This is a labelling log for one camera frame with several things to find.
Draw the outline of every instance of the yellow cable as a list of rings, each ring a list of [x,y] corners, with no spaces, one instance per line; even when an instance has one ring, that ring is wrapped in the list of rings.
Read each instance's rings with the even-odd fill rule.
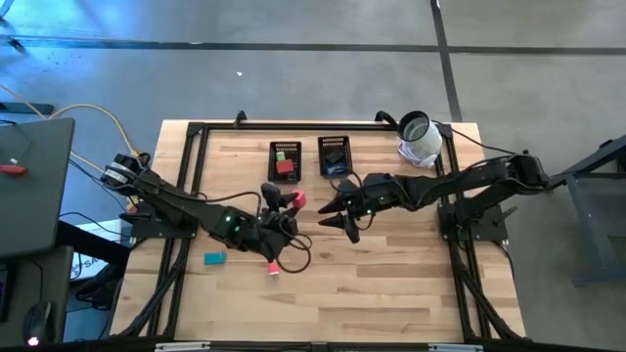
[[[107,115],[108,117],[110,117],[113,120],[113,122],[115,122],[115,125],[117,126],[117,129],[119,130],[119,133],[121,133],[121,137],[124,139],[124,142],[126,143],[126,147],[128,147],[128,151],[130,151],[130,153],[133,154],[133,155],[139,154],[131,146],[130,141],[128,140],[128,136],[126,136],[126,132],[124,131],[123,127],[121,126],[121,123],[119,123],[119,120],[117,119],[117,117],[115,117],[115,115],[113,115],[111,112],[109,112],[108,110],[106,110],[104,108],[100,108],[100,107],[92,105],[92,104],[74,104],[72,106],[69,106],[67,108],[61,109],[61,110],[51,114],[50,117],[46,117],[43,113],[41,113],[41,111],[39,111],[31,103],[27,102],[26,99],[22,98],[18,93],[12,91],[11,89],[9,89],[8,87],[6,87],[6,86],[4,86],[2,84],[0,84],[0,88],[4,89],[9,94],[11,94],[12,96],[16,97],[16,99],[18,99],[22,103],[26,104],[31,110],[33,110],[36,114],[38,114],[39,117],[41,117],[41,119],[44,119],[44,120],[53,119],[55,117],[58,117],[62,113],[66,112],[68,110],[75,109],[75,108],[91,108],[91,109],[98,110],[98,111],[104,113],[105,115]],[[100,171],[101,173],[105,172],[105,170],[103,170],[100,166],[98,166],[95,163],[89,161],[88,159],[78,155],[74,150],[71,151],[71,156],[73,156],[73,157],[77,158],[78,160],[86,163],[87,165],[95,168],[96,170]]]

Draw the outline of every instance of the small black bin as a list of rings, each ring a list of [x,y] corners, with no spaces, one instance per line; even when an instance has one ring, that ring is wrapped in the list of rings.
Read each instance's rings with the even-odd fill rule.
[[[285,159],[293,162],[293,171],[280,175],[276,170],[276,153],[284,152]],[[267,179],[277,184],[296,184],[302,179],[302,143],[270,142],[270,160],[267,167]]]
[[[319,137],[317,139],[320,157],[320,174],[324,178],[341,178],[349,174],[341,169],[332,172],[332,168],[347,168],[352,170],[352,155],[350,154],[350,139],[348,136]]]

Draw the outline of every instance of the white cable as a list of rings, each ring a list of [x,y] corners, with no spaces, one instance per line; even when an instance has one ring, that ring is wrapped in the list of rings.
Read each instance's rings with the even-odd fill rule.
[[[60,116],[62,113],[68,111],[68,110],[72,110],[75,108],[90,108],[90,109],[95,109],[98,110],[102,113],[104,113],[105,115],[107,115],[108,117],[110,117],[113,122],[115,122],[115,125],[117,126],[117,129],[119,130],[119,133],[121,133],[122,138],[124,139],[124,143],[126,143],[126,147],[128,147],[128,151],[130,151],[131,154],[133,155],[137,155],[137,151],[135,151],[135,149],[133,149],[133,147],[130,144],[130,141],[128,140],[128,136],[126,136],[126,132],[124,131],[123,127],[121,126],[121,123],[119,123],[119,120],[117,119],[117,117],[115,117],[115,115],[113,115],[110,111],[95,106],[93,104],[74,104],[72,106],[69,106],[67,108],[61,109],[53,114],[50,115],[50,117],[46,117],[43,113],[41,113],[41,111],[39,111],[36,107],[34,107],[31,103],[29,103],[26,99],[22,98],[22,96],[20,96],[18,93],[12,91],[11,89],[9,89],[8,87],[0,84],[0,88],[4,89],[5,91],[7,91],[9,94],[11,94],[12,96],[14,96],[17,100],[19,100],[20,102],[26,104],[33,112],[35,112],[37,115],[39,115],[39,117],[41,117],[41,119],[43,120],[51,120],[55,117]],[[88,159],[78,155],[75,151],[71,151],[71,155],[77,159],[79,159],[80,161],[86,163],[87,165],[93,167],[94,169],[100,171],[101,173],[104,173],[105,170],[103,170],[100,166],[96,165],[95,163],[89,161]]]
[[[434,161],[437,159],[439,154],[429,155],[424,158],[419,158],[413,152],[413,148],[410,143],[407,143],[403,140],[400,140],[400,144],[398,145],[398,152],[404,156],[406,159],[411,161],[413,165],[416,167],[432,167]]]

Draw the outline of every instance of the white paper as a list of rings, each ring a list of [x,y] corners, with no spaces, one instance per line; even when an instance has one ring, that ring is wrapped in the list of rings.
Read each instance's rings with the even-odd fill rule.
[[[109,231],[113,231],[117,233],[121,231],[120,219],[103,221],[103,222],[100,222],[99,224]],[[117,242],[121,240],[120,235],[106,232],[105,230],[101,229],[98,225],[94,223],[77,225],[76,227],[88,233],[94,234],[98,237],[101,237],[105,240],[117,241]],[[75,252],[73,260],[71,262],[70,277],[72,280],[93,278],[94,276],[96,276],[96,274],[100,273],[100,271],[105,266],[107,266],[106,261],[90,257],[89,255],[80,254],[80,259],[82,260],[82,272],[80,271],[78,253]]]

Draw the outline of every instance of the red object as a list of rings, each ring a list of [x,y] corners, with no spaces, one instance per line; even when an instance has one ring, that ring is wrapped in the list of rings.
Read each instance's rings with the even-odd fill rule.
[[[279,268],[278,264],[276,263],[276,260],[267,264],[267,272],[270,275],[279,275],[279,273],[281,272],[281,269]]]
[[[26,173],[26,168],[19,165],[0,165],[0,172],[9,175],[23,175]]]
[[[293,171],[293,162],[291,159],[276,161],[276,172],[281,174],[285,174]]]
[[[297,197],[292,201],[293,207],[296,207],[298,209],[303,208],[304,205],[306,205],[306,197],[304,196],[304,191],[294,190],[293,192],[297,194]]]

